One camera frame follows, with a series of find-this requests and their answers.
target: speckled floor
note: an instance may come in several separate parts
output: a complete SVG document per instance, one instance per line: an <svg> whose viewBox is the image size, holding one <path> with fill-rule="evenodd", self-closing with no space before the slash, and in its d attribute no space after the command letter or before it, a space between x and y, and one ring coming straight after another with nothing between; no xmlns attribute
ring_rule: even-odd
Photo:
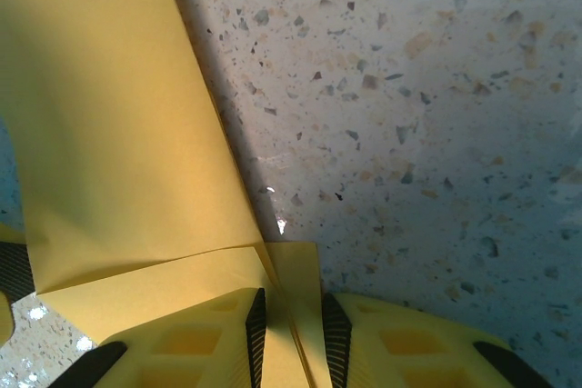
<svg viewBox="0 0 582 388"><path fill-rule="evenodd" d="M582 0L177 1L267 237L582 387ZM18 305L0 386L46 386L83 336Z"/></svg>

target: black rubber pad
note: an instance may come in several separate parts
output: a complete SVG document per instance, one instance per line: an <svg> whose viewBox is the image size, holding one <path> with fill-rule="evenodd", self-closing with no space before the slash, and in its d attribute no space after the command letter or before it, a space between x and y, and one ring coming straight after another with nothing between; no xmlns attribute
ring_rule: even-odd
<svg viewBox="0 0 582 388"><path fill-rule="evenodd" d="M0 290L6 294L10 303L35 290L24 244L0 243Z"/></svg>
<svg viewBox="0 0 582 388"><path fill-rule="evenodd" d="M77 359L50 388L92 388L126 351L120 341L97 347Z"/></svg>
<svg viewBox="0 0 582 388"><path fill-rule="evenodd" d="M515 353L484 341L473 345L515 388L552 388L546 379Z"/></svg>
<svg viewBox="0 0 582 388"><path fill-rule="evenodd" d="M334 388L347 387L352 324L336 298L327 293L322 305L326 358Z"/></svg>
<svg viewBox="0 0 582 388"><path fill-rule="evenodd" d="M266 336L265 289L259 288L245 321L248 365L251 372L251 388L260 388L263 375L263 356Z"/></svg>

